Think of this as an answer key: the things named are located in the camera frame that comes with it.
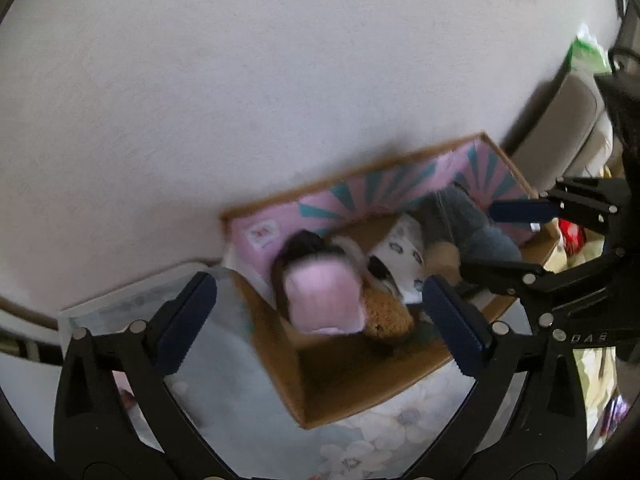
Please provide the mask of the black sock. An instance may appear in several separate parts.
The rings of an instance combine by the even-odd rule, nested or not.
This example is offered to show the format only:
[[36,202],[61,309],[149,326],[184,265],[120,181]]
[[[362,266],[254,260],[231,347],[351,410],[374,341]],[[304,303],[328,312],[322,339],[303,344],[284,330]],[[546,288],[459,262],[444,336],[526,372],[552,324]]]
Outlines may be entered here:
[[308,259],[311,256],[344,257],[344,255],[346,255],[344,249],[307,230],[298,231],[284,243],[277,257],[274,258],[270,269],[274,303],[282,318],[290,322],[290,315],[288,314],[290,303],[283,285],[284,272],[294,263]]

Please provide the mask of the pink fuzzy sock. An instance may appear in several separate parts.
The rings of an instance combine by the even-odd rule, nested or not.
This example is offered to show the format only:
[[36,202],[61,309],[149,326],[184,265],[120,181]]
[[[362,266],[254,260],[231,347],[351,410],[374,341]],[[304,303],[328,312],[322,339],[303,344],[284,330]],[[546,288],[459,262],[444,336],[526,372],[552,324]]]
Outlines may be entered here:
[[311,256],[284,272],[288,314],[303,334],[350,335],[366,322],[361,299],[362,278],[344,257]]

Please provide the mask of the grey fuzzy sock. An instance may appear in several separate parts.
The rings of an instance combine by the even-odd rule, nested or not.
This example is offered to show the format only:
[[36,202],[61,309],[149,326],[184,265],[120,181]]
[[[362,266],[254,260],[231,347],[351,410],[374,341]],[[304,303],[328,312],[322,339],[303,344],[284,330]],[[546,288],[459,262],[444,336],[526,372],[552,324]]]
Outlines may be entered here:
[[459,185],[427,194],[411,215],[421,226],[424,247],[436,242],[451,243],[462,261],[522,260],[518,245],[489,221]]

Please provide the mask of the beige round cosmetic jar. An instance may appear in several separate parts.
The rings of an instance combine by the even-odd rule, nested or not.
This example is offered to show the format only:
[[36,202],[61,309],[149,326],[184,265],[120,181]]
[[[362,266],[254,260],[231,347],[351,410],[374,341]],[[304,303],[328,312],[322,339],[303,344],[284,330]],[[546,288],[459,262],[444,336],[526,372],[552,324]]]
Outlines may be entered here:
[[433,243],[424,249],[423,258],[424,272],[428,278],[439,275],[451,286],[461,282],[460,252],[454,244]]

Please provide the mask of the white panda sock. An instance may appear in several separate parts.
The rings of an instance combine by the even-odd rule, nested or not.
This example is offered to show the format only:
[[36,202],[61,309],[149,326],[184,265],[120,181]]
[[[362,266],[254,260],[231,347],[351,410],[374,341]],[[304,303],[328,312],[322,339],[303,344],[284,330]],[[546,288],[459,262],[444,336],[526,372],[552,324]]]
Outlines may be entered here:
[[426,280],[420,223],[403,214],[368,255],[368,270],[398,293],[404,304],[420,304]]

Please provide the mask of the red package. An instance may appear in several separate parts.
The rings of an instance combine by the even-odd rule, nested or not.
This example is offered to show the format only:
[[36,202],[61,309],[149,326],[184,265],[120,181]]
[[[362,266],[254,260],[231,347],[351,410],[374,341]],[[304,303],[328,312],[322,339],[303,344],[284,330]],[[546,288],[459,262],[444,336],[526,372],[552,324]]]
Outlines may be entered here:
[[579,252],[586,242],[584,228],[564,219],[558,220],[558,226],[562,234],[565,250],[567,252]]

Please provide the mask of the pink patterned cardboard box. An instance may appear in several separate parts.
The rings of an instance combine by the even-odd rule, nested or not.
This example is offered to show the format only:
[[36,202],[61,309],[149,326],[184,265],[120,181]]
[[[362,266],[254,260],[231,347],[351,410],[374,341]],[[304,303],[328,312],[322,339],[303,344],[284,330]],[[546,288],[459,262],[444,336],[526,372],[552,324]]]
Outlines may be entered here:
[[553,224],[487,215],[495,200],[533,195],[506,153],[477,133],[225,211],[224,266],[296,422],[337,422],[443,366],[449,353],[419,313],[424,278],[457,283],[463,259],[500,260],[508,248],[546,263],[560,240]]

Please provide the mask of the green white package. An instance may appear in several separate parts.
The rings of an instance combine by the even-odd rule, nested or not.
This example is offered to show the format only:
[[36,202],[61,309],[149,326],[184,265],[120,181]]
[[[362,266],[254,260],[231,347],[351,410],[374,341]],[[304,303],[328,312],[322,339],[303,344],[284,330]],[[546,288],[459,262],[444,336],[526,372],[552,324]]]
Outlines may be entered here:
[[576,36],[568,50],[568,62],[572,72],[597,75],[611,71],[606,51],[595,36],[590,34],[586,23],[580,24]]

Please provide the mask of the white tray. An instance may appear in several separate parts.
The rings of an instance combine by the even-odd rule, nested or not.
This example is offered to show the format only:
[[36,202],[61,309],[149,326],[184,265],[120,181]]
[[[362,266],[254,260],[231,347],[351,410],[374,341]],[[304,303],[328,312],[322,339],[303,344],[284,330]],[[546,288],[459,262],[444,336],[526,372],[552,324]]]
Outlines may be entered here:
[[179,264],[143,280],[114,289],[102,296],[97,296],[67,308],[58,314],[58,322],[117,307],[120,304],[126,304],[126,302],[132,302],[135,306],[138,304],[142,306],[147,301],[174,299],[195,274],[201,272],[212,273],[213,270],[212,266],[206,266],[202,262]]

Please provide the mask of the beige sofa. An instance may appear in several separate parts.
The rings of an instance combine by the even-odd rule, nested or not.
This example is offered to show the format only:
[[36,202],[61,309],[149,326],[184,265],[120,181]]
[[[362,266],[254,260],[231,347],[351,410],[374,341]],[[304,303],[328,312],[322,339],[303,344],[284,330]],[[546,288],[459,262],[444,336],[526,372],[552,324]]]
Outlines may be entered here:
[[559,177],[599,177],[613,146],[613,127],[593,74],[572,70],[511,160],[542,192]]

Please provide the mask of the blue floral cloth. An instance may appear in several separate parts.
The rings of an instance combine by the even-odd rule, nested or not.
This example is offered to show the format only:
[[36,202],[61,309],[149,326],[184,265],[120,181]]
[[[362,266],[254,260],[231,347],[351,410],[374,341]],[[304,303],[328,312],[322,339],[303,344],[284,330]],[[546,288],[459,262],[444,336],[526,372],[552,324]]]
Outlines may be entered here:
[[[473,381],[450,362],[361,414],[303,429],[284,406],[254,348],[254,324],[230,271],[214,266],[215,307],[178,372],[165,382],[196,429],[243,477],[396,477],[431,444]],[[63,352],[72,333],[119,333],[149,321],[167,300],[132,302],[58,322]]]

